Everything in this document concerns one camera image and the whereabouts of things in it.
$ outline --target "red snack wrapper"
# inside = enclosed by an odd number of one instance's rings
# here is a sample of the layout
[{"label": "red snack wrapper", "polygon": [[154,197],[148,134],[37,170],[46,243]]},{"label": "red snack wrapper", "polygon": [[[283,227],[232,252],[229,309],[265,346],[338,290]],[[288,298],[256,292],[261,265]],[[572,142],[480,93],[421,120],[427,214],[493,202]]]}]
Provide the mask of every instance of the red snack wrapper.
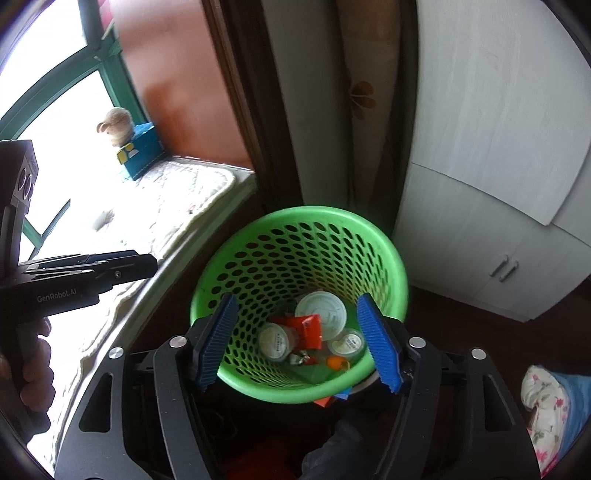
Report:
[{"label": "red snack wrapper", "polygon": [[320,327],[320,315],[307,315],[305,317],[270,317],[270,322],[286,327],[295,328],[300,341],[296,348],[300,350],[322,348],[322,328]]}]

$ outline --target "white plastic cup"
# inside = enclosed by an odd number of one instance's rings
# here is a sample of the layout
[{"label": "white plastic cup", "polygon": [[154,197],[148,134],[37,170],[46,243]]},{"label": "white plastic cup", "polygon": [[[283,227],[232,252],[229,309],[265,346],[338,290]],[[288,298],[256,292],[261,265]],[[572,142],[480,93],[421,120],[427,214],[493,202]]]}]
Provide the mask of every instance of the white plastic cup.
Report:
[{"label": "white plastic cup", "polygon": [[295,308],[296,317],[314,314],[320,315],[323,342],[335,338],[347,323],[345,304],[328,291],[315,291],[306,295]]},{"label": "white plastic cup", "polygon": [[282,362],[296,347],[300,340],[295,328],[266,323],[259,333],[258,343],[261,353],[271,362]]},{"label": "white plastic cup", "polygon": [[338,337],[328,341],[327,346],[334,355],[351,360],[362,352],[365,338],[361,332],[346,328]]}]

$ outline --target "cabinet handle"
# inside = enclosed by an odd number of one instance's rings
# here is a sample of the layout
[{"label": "cabinet handle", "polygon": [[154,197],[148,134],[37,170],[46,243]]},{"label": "cabinet handle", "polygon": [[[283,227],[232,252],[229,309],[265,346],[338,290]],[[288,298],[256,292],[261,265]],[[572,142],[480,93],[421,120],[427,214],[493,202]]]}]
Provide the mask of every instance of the cabinet handle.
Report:
[{"label": "cabinet handle", "polygon": [[517,260],[515,260],[513,262],[513,264],[511,265],[511,268],[499,277],[499,281],[504,282],[507,278],[509,278],[511,275],[513,275],[513,273],[515,273],[515,270],[517,270],[518,268],[519,268],[519,262]]},{"label": "cabinet handle", "polygon": [[507,262],[509,261],[509,255],[503,255],[503,256],[501,256],[500,258],[498,258],[498,261],[499,262],[497,263],[496,267],[494,267],[492,270],[490,270],[488,272],[488,274],[491,277],[494,277],[497,273],[499,273],[499,270],[501,268],[503,268],[505,265],[507,265]]}]

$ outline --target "blue box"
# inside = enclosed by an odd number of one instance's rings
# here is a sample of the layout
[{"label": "blue box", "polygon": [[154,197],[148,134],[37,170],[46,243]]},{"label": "blue box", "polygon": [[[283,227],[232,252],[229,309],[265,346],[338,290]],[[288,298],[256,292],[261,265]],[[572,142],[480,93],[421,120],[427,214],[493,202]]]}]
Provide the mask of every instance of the blue box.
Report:
[{"label": "blue box", "polygon": [[131,141],[117,152],[117,159],[133,180],[140,178],[154,162],[164,158],[166,152],[158,139],[154,124],[147,123],[134,127]]}]

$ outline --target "floral fabric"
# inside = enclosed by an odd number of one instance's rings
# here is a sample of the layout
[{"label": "floral fabric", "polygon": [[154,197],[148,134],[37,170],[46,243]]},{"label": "floral fabric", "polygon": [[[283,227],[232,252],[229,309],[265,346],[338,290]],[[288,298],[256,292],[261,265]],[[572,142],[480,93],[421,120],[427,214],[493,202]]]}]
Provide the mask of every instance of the floral fabric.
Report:
[{"label": "floral fabric", "polygon": [[541,476],[560,459],[569,417],[569,398],[558,380],[542,367],[531,366],[521,383],[521,401],[533,411],[528,431]]}]

